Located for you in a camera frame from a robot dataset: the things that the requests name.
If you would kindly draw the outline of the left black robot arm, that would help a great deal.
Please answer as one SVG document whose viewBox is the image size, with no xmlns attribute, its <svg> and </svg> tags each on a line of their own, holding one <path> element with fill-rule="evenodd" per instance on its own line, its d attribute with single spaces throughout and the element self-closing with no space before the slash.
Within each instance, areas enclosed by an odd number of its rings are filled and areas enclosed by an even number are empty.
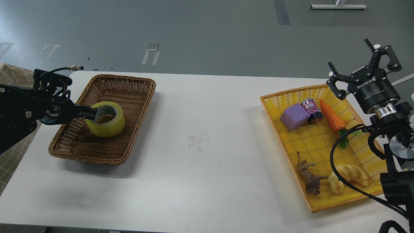
<svg viewBox="0 0 414 233">
<path fill-rule="evenodd" d="M 2 84 L 0 97 L 0 152 L 6 152 L 34 132 L 40 121 L 45 125 L 63 125 L 76 118 L 96 120 L 97 108 L 77 105 L 68 87 L 72 79 L 59 71 L 79 71 L 71 65 L 51 71 L 36 69 L 33 87 Z"/>
</svg>

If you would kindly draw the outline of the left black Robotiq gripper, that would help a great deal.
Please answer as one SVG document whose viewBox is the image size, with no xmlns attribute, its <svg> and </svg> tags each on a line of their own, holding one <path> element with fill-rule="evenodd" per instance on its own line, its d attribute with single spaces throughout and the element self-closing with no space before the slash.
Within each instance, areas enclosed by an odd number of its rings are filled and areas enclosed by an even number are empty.
<svg viewBox="0 0 414 233">
<path fill-rule="evenodd" d="M 40 119 L 45 125 L 62 125 L 71 122 L 75 118 L 95 120 L 97 108 L 76 105 L 72 100 L 64 97 L 53 97 L 51 105 L 46 109 L 46 114 Z"/>
</svg>

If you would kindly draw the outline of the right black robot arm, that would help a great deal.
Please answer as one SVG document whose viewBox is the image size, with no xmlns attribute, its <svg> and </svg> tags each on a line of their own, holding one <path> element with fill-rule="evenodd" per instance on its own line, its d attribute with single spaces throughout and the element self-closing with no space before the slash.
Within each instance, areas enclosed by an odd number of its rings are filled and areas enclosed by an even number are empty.
<svg viewBox="0 0 414 233">
<path fill-rule="evenodd" d="M 350 75 L 341 75 L 332 62 L 327 86 L 335 97 L 355 97 L 364 114 L 371 115 L 371 125 L 358 124 L 333 144 L 330 151 L 330 165 L 338 180 L 347 187 L 396 211 L 408 220 L 409 232 L 413 232 L 413 171 L 398 171 L 395 159 L 400 164 L 413 161 L 413 129 L 409 114 L 413 107 L 408 102 L 399 103 L 401 97 L 387 78 L 387 74 L 398 72 L 402 66 L 390 45 L 372 45 L 364 40 L 372 52 L 368 63 Z M 385 198 L 381 199 L 356 188 L 347 181 L 334 165 L 334 151 L 340 141 L 348 135 L 361 131 L 369 134 L 367 144 L 371 152 L 385 160 L 387 171 L 380 174 L 380 184 Z"/>
</svg>

